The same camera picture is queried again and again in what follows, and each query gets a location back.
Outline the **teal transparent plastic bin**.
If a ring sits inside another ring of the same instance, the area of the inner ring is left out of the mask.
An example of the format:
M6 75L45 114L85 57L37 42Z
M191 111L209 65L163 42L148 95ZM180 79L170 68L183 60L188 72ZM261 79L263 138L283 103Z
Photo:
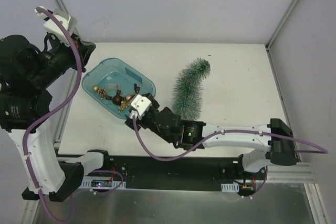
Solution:
M119 119L126 119L129 108L121 99L139 94L156 95L154 83L137 69L118 58L101 61L82 79L82 87L95 101Z

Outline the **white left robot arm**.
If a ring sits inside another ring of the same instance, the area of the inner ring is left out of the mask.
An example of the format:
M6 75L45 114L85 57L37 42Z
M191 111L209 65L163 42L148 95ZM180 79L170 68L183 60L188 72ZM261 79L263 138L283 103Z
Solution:
M48 87L68 69L76 69L70 47L47 33L40 50L22 35L1 39L1 128L15 143L29 185L22 197L65 201L91 172L110 173L108 152L89 150L83 156L60 161L52 143Z

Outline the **small frosted green christmas tree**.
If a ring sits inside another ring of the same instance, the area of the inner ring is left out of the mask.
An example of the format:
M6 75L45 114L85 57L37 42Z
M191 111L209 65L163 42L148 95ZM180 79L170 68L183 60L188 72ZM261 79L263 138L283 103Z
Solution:
M210 76L208 60L197 58L177 75L172 91L172 111L181 119L196 121L201 116L203 81Z

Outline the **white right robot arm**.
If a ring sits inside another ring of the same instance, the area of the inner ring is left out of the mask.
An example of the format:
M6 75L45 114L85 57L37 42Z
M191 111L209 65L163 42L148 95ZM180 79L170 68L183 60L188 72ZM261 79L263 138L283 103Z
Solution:
M159 110L159 104L149 93L135 95L130 100L129 112L125 124L137 136L140 129L148 129L187 153L212 147L251 149L238 158L236 173L242 179L250 178L269 164L293 166L297 163L292 130L281 119L272 118L268 124L237 129L183 120L168 107Z

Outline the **clear battery box fairy lights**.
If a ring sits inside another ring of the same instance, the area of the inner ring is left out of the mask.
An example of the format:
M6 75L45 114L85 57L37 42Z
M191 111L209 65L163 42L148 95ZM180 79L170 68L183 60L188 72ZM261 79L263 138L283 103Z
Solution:
M107 91L111 91L111 90L120 90L120 85L119 84L115 84L115 83L107 83L104 88Z

